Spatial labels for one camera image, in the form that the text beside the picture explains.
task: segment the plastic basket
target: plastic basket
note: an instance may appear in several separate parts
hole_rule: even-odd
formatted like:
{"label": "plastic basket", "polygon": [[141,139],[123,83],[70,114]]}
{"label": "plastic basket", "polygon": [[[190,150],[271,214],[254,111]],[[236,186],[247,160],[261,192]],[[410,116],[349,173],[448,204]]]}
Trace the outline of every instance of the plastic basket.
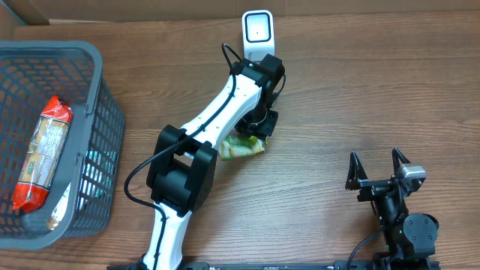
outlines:
{"label": "plastic basket", "polygon": [[[34,250],[107,227],[125,117],[102,65],[98,50],[82,41],[0,42],[0,248]],[[69,103],[73,121],[49,195],[37,211],[13,211],[30,137],[53,95]],[[47,221],[70,183],[67,211],[51,231]]]}

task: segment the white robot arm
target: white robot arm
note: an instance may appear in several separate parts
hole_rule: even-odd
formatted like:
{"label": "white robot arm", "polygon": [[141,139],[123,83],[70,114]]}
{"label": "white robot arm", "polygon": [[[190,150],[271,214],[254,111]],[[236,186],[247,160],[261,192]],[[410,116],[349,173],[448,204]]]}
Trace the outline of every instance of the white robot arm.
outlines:
{"label": "white robot arm", "polygon": [[[150,248],[137,264],[108,269],[176,270],[180,266],[188,221],[212,188],[220,143],[233,128],[260,139],[272,135],[278,119],[278,114],[270,110],[278,96],[273,90],[284,72],[281,60],[272,55],[259,64],[242,59],[232,66],[220,94],[197,117],[180,129],[167,125],[162,130],[155,155],[188,138],[174,152],[155,158],[148,172],[151,198],[155,207],[163,210],[165,219],[156,209]],[[176,160],[175,155],[192,158],[191,166]]]}

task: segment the wooden table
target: wooden table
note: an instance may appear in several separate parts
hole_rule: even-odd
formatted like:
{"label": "wooden table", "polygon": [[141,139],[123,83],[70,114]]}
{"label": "wooden table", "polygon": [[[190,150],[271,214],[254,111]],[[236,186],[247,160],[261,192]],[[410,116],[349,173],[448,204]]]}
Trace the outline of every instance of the wooden table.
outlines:
{"label": "wooden table", "polygon": [[[219,161],[190,220],[186,260],[326,263],[345,260],[378,229],[370,204],[344,190],[352,150],[371,179],[393,173],[398,146],[427,170],[406,198],[440,222],[435,260],[480,267],[480,11],[275,19],[287,81],[266,154]],[[38,252],[0,251],[4,269],[105,269],[147,251],[154,213],[123,193],[158,133],[180,127],[223,88],[226,42],[242,52],[240,19],[29,26],[17,40],[84,40],[127,116],[109,228]],[[144,200],[147,169],[130,184]],[[370,258],[383,240],[362,248]]]}

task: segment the food package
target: food package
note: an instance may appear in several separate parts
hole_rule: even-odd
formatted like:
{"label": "food package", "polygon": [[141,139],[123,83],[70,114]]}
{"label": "food package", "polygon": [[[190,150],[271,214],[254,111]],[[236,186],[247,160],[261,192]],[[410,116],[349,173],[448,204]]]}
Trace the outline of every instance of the food package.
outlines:
{"label": "food package", "polygon": [[[116,160],[116,153],[115,152],[104,152],[100,154],[97,151],[88,151],[87,157],[94,161],[94,163],[102,168],[104,171],[108,173],[113,173],[114,165],[108,161],[107,156],[115,162]],[[83,184],[80,185],[80,190],[82,193],[92,196],[95,199],[101,198],[105,195],[105,191],[102,188],[98,187],[105,187],[111,188],[113,186],[113,180],[110,177],[105,177],[99,169],[95,169],[94,166],[91,166],[89,163],[83,165],[83,170],[85,171],[85,177],[93,178],[93,181],[98,184],[91,184],[89,181],[83,179]],[[58,201],[56,207],[53,209],[50,218],[46,222],[46,226],[50,230],[54,230],[62,221],[63,217],[65,216],[65,212],[67,211],[68,206],[68,197],[70,196],[70,186],[71,183],[65,189],[65,192],[61,196],[60,200]],[[88,207],[88,201],[83,197],[80,197],[78,209],[84,209]]]}
{"label": "food package", "polygon": [[70,107],[57,96],[43,109],[13,193],[13,210],[29,213],[44,204],[72,118]]}
{"label": "food package", "polygon": [[224,160],[247,157],[264,152],[267,142],[255,136],[227,136],[220,144],[220,156]]}

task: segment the red package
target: red package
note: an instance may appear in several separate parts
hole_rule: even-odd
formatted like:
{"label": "red package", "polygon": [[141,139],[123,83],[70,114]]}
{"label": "red package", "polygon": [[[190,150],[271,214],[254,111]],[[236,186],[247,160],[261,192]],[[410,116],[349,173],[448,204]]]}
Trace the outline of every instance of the red package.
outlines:
{"label": "red package", "polygon": [[73,115],[57,96],[43,109],[16,183],[13,210],[22,208],[29,213],[45,203]]}

